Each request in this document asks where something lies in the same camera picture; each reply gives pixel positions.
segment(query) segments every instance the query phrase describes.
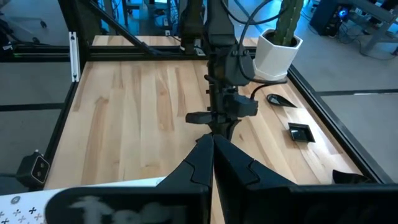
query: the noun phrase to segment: black plastic part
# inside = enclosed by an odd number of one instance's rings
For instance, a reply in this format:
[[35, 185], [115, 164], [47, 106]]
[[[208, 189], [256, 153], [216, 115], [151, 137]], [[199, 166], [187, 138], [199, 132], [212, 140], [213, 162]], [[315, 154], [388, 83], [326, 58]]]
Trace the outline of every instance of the black plastic part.
[[207, 49], [229, 47], [236, 42], [234, 25], [219, 0], [208, 1], [204, 38]]
[[294, 185], [255, 161], [222, 136], [215, 142], [215, 175], [225, 223], [247, 223], [246, 212], [251, 206], [254, 190]]
[[376, 183], [375, 181], [359, 174], [349, 174], [333, 170], [333, 181], [335, 184], [365, 184]]
[[189, 155], [157, 187], [213, 186], [213, 138], [210, 134], [198, 139]]
[[211, 112], [194, 112], [185, 115], [185, 122], [190, 124], [208, 124], [211, 120]]
[[397, 223], [396, 185], [291, 185], [257, 190], [243, 223]]
[[289, 131], [294, 141], [315, 142], [310, 126], [307, 124], [289, 123]]
[[241, 120], [234, 119], [224, 123], [218, 123], [217, 121], [212, 121], [209, 125], [212, 134], [219, 134], [227, 140], [232, 139], [232, 135], [236, 125], [239, 124]]
[[293, 103], [291, 103], [288, 99], [280, 96], [278, 94], [268, 94], [267, 95], [268, 103], [275, 105], [275, 106], [287, 106], [297, 108]]
[[[238, 47], [238, 44], [234, 44], [230, 47], [222, 48], [217, 53], [214, 64], [215, 78], [231, 86], [245, 86], [250, 82], [242, 75], [239, 69]], [[242, 56], [242, 61], [246, 75], [249, 78], [253, 78], [254, 68], [252, 58], [247, 54]]]
[[202, 4], [203, 0], [190, 1], [181, 13], [181, 46], [187, 55], [196, 54], [195, 40], [200, 39], [203, 32]]
[[255, 116], [259, 107], [258, 101], [237, 93], [225, 96], [224, 103], [226, 110], [239, 118]]
[[39, 152], [25, 156], [19, 165], [16, 179], [25, 187], [36, 188], [44, 186], [49, 174], [50, 164]]
[[27, 105], [0, 105], [0, 111], [62, 110], [63, 103], [37, 103]]

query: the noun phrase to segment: wooden tabletop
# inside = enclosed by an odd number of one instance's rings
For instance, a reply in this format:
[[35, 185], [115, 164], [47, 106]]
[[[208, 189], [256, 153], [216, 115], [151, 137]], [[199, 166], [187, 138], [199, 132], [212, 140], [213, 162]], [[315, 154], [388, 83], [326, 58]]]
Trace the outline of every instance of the wooden tabletop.
[[[140, 37], [149, 45], [177, 45], [171, 37]], [[130, 45], [120, 36], [97, 36], [95, 45]], [[246, 39], [245, 45], [255, 45]], [[206, 125], [187, 124], [188, 112], [206, 111], [206, 61], [88, 62], [70, 109], [46, 189], [170, 174]], [[257, 84], [240, 88], [249, 95]], [[298, 108], [271, 106], [277, 93]], [[257, 116], [246, 117], [232, 143], [298, 184], [330, 184], [333, 169], [358, 168], [290, 82], [256, 95]], [[315, 143], [292, 141], [288, 122], [308, 124]], [[213, 184], [212, 223], [223, 223]]]

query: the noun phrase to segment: light wood surface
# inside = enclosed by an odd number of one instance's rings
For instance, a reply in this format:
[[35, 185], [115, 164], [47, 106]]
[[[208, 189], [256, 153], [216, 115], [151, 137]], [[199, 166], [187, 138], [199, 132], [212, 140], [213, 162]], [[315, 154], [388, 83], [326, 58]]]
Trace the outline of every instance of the light wood surface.
[[[175, 45], [171, 37], [140, 37], [150, 45]], [[95, 45], [129, 45], [98, 36]], [[248, 39], [245, 45], [256, 44]], [[210, 130], [187, 124], [185, 114], [209, 105], [206, 61], [88, 62], [79, 83], [46, 189], [170, 174], [195, 140]], [[249, 95], [256, 84], [240, 88]], [[277, 93], [298, 108], [271, 106]], [[232, 142], [298, 184], [330, 184], [333, 169], [359, 173], [293, 84], [263, 88], [257, 116], [244, 118]], [[291, 140], [288, 122], [308, 124], [316, 143]], [[212, 223], [224, 223], [215, 182]]]

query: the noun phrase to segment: green cactus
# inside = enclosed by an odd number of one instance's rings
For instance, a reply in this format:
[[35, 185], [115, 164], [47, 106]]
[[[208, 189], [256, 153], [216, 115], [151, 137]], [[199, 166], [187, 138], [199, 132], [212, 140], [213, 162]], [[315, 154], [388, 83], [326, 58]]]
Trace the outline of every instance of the green cactus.
[[300, 19], [300, 12], [303, 8], [304, 0], [283, 0], [280, 10], [286, 11], [279, 17], [272, 43], [281, 46], [290, 46], [293, 39], [294, 30]]

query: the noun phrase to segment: black cable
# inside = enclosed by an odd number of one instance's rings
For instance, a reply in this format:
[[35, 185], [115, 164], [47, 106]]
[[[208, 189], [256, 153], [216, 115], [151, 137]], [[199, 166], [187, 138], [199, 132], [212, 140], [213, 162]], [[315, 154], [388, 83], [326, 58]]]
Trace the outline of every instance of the black cable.
[[392, 60], [392, 59], [394, 59], [394, 58], [397, 57], [396, 55], [393, 55], [393, 56], [390, 57], [390, 58], [378, 58], [378, 57], [374, 57], [374, 56], [370, 56], [370, 55], [368, 55], [368, 54], [365, 54], [365, 53], [362, 52], [362, 43], [361, 43], [361, 41], [358, 40], [358, 39], [355, 39], [355, 40], [358, 41], [358, 43], [359, 43], [359, 53], [360, 53], [361, 55], [365, 56], [365, 57], [369, 57], [369, 58], [373, 58], [373, 59], [381, 60], [381, 61]]
[[[176, 41], [178, 41], [178, 42], [181, 43], [181, 40], [180, 40], [180, 39], [178, 39], [178, 38], [176, 38], [176, 37], [174, 37], [174, 36], [172, 36], [172, 35], [167, 35], [166, 37], [172, 37], [173, 39], [175, 39]], [[194, 46], [194, 47], [196, 47], [196, 48], [202, 50], [203, 52], [205, 51], [203, 48], [201, 48], [201, 47], [199, 47], [199, 46]]]
[[268, 85], [267, 85], [267, 84], [262, 84], [262, 85], [257, 86], [257, 88], [255, 88], [255, 89], [253, 90], [253, 92], [251, 93], [250, 99], [253, 100], [253, 99], [254, 99], [254, 96], [255, 96], [256, 93], [257, 93], [257, 91], [259, 91], [261, 88], [264, 88], [264, 87], [266, 87], [266, 86], [268, 86]]
[[[378, 58], [378, 57], [374, 57], [374, 56], [371, 56], [371, 55], [368, 55], [368, 54], [364, 53], [364, 52], [362, 51], [362, 42], [361, 42], [360, 40], [358, 40], [358, 37], [363, 36], [363, 35], [366, 35], [366, 34], [357, 34], [357, 35], [349, 35], [349, 34], [348, 34], [348, 31], [349, 31], [350, 29], [352, 29], [352, 28], [358, 26], [357, 24], [351, 26], [350, 28], [348, 28], [345, 24], [342, 24], [342, 26], [343, 26], [343, 28], [346, 28], [346, 30], [339, 29], [339, 31], [338, 31], [338, 33], [337, 33], [337, 35], [336, 35], [336, 36], [337, 36], [336, 39], [337, 39], [337, 41], [338, 41], [339, 43], [341, 43], [341, 44], [352, 44], [354, 41], [357, 41], [357, 42], [359, 43], [359, 53], [360, 53], [361, 55], [365, 56], [365, 57], [370, 57], [370, 58], [373, 58], [373, 59], [376, 59], [376, 60], [387, 61], [387, 60], [392, 60], [392, 59], [394, 59], [394, 58], [397, 57], [397, 56], [395, 55], [395, 56], [389, 57], [389, 58]], [[349, 37], [349, 38], [352, 38], [352, 39], [349, 40], [348, 42], [343, 42], [342, 39], [341, 39], [342, 37]]]
[[259, 85], [259, 86], [257, 86], [257, 88], [255, 88], [255, 89], [253, 90], [253, 92], [251, 93], [250, 99], [253, 100], [254, 97], [255, 97], [255, 95], [256, 95], [256, 93], [257, 93], [257, 91], [259, 91], [261, 88], [264, 88], [264, 87], [267, 87], [267, 86], [271, 86], [271, 85], [285, 84], [285, 83], [287, 83], [287, 79], [286, 79], [286, 78], [284, 78], [284, 79], [282, 79], [282, 80], [278, 80], [278, 81], [268, 81], [268, 83]]
[[307, 15], [307, 13], [305, 13], [303, 10], [300, 12], [300, 14], [302, 15], [302, 16], [305, 16], [306, 17], [306, 19], [312, 19], [312, 16], [309, 16], [309, 15]]
[[308, 18], [307, 16], [304, 16], [304, 15], [301, 14], [301, 13], [300, 13], [300, 15], [301, 15], [304, 19], [306, 19], [307, 21], [309, 21], [309, 22], [311, 21], [311, 18]]
[[[228, 15], [230, 15], [232, 17], [232, 19], [234, 19], [236, 22], [239, 22], [239, 23], [242, 23], [242, 24], [247, 24], [248, 23], [248, 21], [242, 21], [242, 20], [238, 19], [234, 14], [232, 14], [232, 12], [228, 9], [228, 6], [225, 4], [224, 0], [220, 0], [220, 1], [223, 4], [224, 10], [228, 13]], [[263, 23], [266, 23], [266, 22], [273, 21], [274, 19], [276, 19], [280, 15], [282, 15], [286, 11], [286, 9], [281, 10], [276, 16], [272, 16], [272, 17], [270, 17], [268, 19], [264, 19], [264, 20], [258, 21], [258, 22], [253, 21], [253, 22], [250, 22], [249, 25], [259, 25], [259, 24], [263, 24]]]
[[178, 38], [176, 38], [176, 37], [174, 37], [174, 36], [172, 36], [172, 35], [167, 35], [166, 37], [171, 37], [171, 38], [175, 39], [176, 41], [181, 42], [180, 39], [178, 39]]

